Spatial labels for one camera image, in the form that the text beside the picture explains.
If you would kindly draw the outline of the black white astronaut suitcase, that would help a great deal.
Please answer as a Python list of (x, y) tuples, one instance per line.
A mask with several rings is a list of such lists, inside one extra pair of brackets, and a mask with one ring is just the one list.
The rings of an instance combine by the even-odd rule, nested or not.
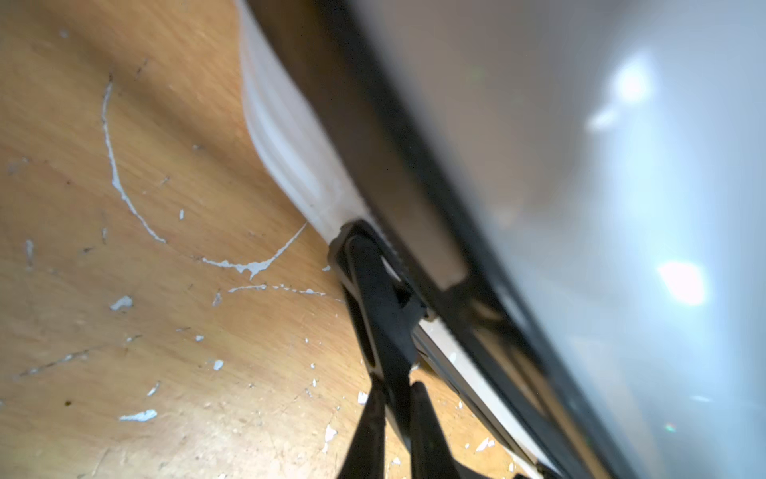
[(763, 2), (237, 10), (263, 165), (522, 477), (764, 476)]

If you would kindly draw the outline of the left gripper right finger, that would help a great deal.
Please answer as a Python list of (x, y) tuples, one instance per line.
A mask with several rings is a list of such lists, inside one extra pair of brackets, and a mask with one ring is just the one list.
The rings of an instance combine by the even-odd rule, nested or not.
[(414, 478), (459, 478), (436, 412), (424, 383), (411, 385), (411, 472)]

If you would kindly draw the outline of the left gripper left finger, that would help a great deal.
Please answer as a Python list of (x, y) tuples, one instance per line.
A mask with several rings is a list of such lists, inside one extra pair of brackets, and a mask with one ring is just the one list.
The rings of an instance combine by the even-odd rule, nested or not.
[(386, 395), (380, 380), (373, 379), (367, 403), (356, 427), (338, 479), (384, 477)]

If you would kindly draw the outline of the silver zipper pull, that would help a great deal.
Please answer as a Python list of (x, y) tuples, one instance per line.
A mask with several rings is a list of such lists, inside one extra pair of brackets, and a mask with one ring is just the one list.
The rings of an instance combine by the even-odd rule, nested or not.
[(362, 220), (344, 225), (329, 247), (328, 262), (343, 289), (363, 361), (384, 390), (392, 420), (409, 426), (410, 370), (419, 360), (412, 333), (426, 307), (399, 273), (373, 227)]

